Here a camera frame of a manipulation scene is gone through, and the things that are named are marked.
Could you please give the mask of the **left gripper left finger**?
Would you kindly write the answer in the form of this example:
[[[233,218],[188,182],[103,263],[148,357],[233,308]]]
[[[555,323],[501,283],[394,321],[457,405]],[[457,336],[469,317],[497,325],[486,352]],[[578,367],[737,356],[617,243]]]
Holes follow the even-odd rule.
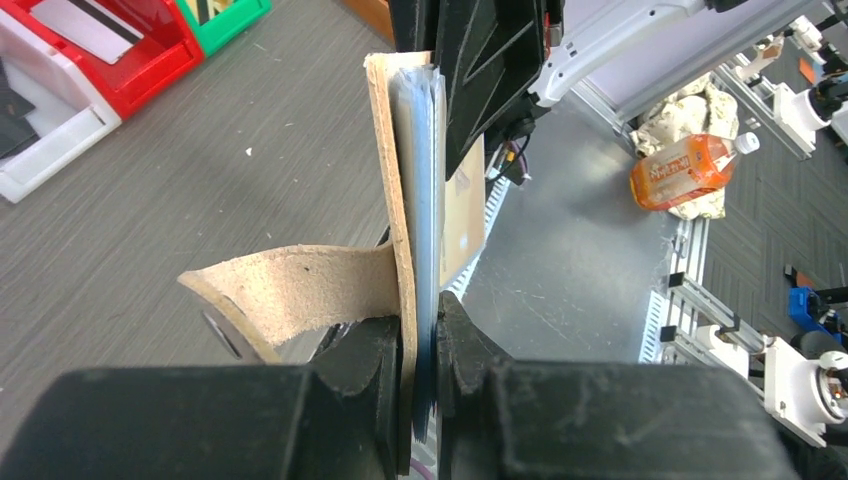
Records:
[[[58,377],[5,479],[392,479],[399,323],[366,320],[302,365],[87,369]]]

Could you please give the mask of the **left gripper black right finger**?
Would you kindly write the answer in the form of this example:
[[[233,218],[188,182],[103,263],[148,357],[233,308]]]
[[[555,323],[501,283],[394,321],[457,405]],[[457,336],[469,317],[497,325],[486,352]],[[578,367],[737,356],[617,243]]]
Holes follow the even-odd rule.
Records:
[[[792,479],[753,391],[687,365],[517,360],[451,292],[438,319],[441,479]]]

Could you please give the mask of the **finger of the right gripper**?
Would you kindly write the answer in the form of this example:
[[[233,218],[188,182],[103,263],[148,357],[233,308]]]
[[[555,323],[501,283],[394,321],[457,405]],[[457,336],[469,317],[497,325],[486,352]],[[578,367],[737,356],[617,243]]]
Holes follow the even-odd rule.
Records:
[[[395,49],[431,51],[438,30],[438,0],[388,0]]]

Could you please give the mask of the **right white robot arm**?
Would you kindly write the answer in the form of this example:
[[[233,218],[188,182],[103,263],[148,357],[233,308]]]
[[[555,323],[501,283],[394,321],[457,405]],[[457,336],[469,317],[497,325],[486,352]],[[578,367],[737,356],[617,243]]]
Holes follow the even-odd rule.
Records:
[[[446,82],[446,170],[481,136],[505,140],[578,82],[620,65],[634,89],[687,76],[776,30],[803,1],[392,1],[395,47],[428,51]]]

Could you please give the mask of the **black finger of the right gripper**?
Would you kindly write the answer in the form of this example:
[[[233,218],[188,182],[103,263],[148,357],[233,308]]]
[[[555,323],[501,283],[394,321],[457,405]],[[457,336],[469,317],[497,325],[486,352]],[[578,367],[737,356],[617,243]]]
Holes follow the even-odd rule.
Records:
[[[445,178],[535,81],[544,60],[543,1],[442,1],[435,62],[445,79]]]

